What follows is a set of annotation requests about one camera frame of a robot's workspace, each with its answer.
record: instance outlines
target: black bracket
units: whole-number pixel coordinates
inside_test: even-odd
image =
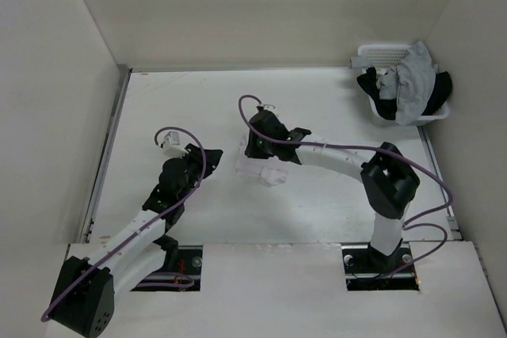
[[[380,148],[401,155],[389,142]],[[373,210],[385,218],[401,219],[421,183],[414,170],[402,161],[379,153],[361,167],[361,180]]]
[[[62,294],[84,271],[86,259],[75,256],[65,260],[51,302]],[[114,283],[107,268],[94,270],[51,312],[50,318],[86,338],[99,336],[114,313]]]
[[[202,174],[203,159],[198,146],[188,144],[185,149],[188,153],[183,158],[171,158],[164,163],[162,173],[158,176],[158,184],[143,204],[143,210],[151,210],[160,214],[193,189]],[[223,151],[204,150],[204,153],[206,154],[204,178],[206,178],[220,163]],[[181,205],[164,217],[166,232],[176,224],[184,211],[185,205]]]
[[[170,271],[170,269],[176,263],[178,255],[177,240],[172,237],[168,237],[167,235],[162,235],[159,239],[153,242],[156,245],[159,245],[161,249],[166,251],[166,258],[164,259],[164,265],[162,268],[168,268],[167,271]]]
[[[259,112],[250,119],[250,124],[257,131],[271,139],[300,142],[305,136],[311,134],[310,130],[300,127],[289,131],[285,125],[278,120],[275,114],[260,107],[257,109]],[[295,150],[299,147],[300,145],[298,144],[288,145],[268,142],[250,131],[245,155],[248,158],[260,159],[276,156],[281,161],[289,161],[301,165],[301,161],[299,161],[295,153]]]

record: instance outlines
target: clothing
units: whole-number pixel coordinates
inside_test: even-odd
[[[362,74],[357,77],[357,83],[363,89],[363,91],[373,99],[375,108],[380,116],[386,120],[395,120],[396,118],[396,100],[391,99],[389,101],[380,99],[379,89],[376,85],[377,82],[377,71],[375,67],[370,67],[366,70],[366,74]]]
[[[385,120],[395,120],[398,106],[395,99],[384,100],[380,99],[379,89],[376,86],[376,70],[375,67],[370,67],[366,70],[366,74],[357,77],[357,83],[361,89],[373,99],[375,108],[379,115]],[[452,91],[451,76],[447,71],[436,75],[435,85],[433,92],[428,100],[425,111],[422,115],[433,115],[449,98]]]
[[[436,75],[435,86],[428,105],[422,115],[433,115],[449,98],[452,92],[452,80],[447,71]]]
[[[407,125],[425,111],[435,86],[436,72],[422,41],[417,42],[397,66],[377,81],[379,99],[397,100],[396,123]]]

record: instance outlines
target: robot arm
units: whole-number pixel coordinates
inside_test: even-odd
[[[361,182],[375,211],[373,235],[368,245],[369,260],[379,273],[394,269],[396,252],[402,243],[406,209],[420,184],[410,166],[378,153],[365,162],[352,150],[327,150],[325,139],[304,128],[289,131],[268,109],[258,107],[257,110],[258,113],[250,119],[256,131],[271,139],[292,143],[269,142],[250,131],[245,155],[256,159],[278,157],[281,161],[298,165],[320,166]],[[305,146],[305,142],[322,145]],[[381,148],[401,154],[388,142]]]
[[[167,146],[162,145],[162,148],[167,152]],[[63,263],[51,303],[83,272],[99,263],[114,249],[121,247],[63,298],[49,313],[52,320],[84,337],[97,337],[109,324],[118,296],[136,287],[152,272],[162,267],[172,267],[177,255],[177,241],[167,237],[166,233],[183,214],[184,204],[163,218],[155,220],[148,227],[141,227],[188,195],[200,179],[203,172],[200,148],[188,144],[184,150],[181,148],[176,151],[180,157],[171,158],[164,163],[157,186],[127,227],[90,257],[72,256]],[[223,152],[204,152],[206,178],[219,164]]]

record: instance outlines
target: white panel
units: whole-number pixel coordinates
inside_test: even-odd
[[[463,236],[478,243],[507,314],[507,0],[451,0],[428,40],[454,83],[450,118],[430,132],[445,180],[455,189]]]
[[[392,142],[428,168],[416,127],[371,124],[368,97],[356,84],[356,75],[346,69],[132,75],[92,242],[105,241],[123,229],[158,183],[167,156],[154,145],[153,135],[167,125],[188,128],[204,147],[224,151],[218,169],[185,203],[186,212],[170,231],[181,244],[368,241],[374,212],[358,181],[292,164],[286,184],[265,188],[234,173],[239,143],[247,132],[238,114],[238,98],[245,93],[274,104],[290,129],[309,128],[344,144]],[[245,108],[248,115],[256,112],[254,101],[245,101]],[[372,153],[358,156],[368,161]],[[407,218],[444,202],[438,186],[425,176],[420,178]],[[425,220],[447,228],[444,211]],[[441,235],[439,230],[423,228],[408,231],[405,237],[439,240]]]
[[[48,307],[67,245],[0,248],[0,326],[2,338],[41,338]]]
[[[118,70],[83,0],[0,0],[0,242],[69,242]]]
[[[434,243],[411,246],[417,256]],[[419,292],[348,292],[340,245],[205,245],[203,258],[200,292],[127,294],[102,336],[505,337],[469,242],[417,264]],[[50,322],[46,337],[74,333]]]
[[[448,0],[86,0],[133,66],[345,64],[361,44],[425,38]]]

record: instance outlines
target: white laundry basket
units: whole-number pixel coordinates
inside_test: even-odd
[[[398,63],[405,58],[411,45],[406,44],[370,44],[361,45],[357,49],[357,54],[362,57],[368,57],[373,66],[377,70],[377,74],[384,74],[388,67],[398,65]],[[394,126],[394,120],[385,120],[379,115],[375,107],[375,102],[371,97],[370,109],[372,110],[372,122],[378,126]],[[424,126],[425,124],[434,120],[445,119],[449,116],[450,109],[447,101],[440,107],[440,109],[433,115],[419,116],[417,120],[410,124],[410,126]]]

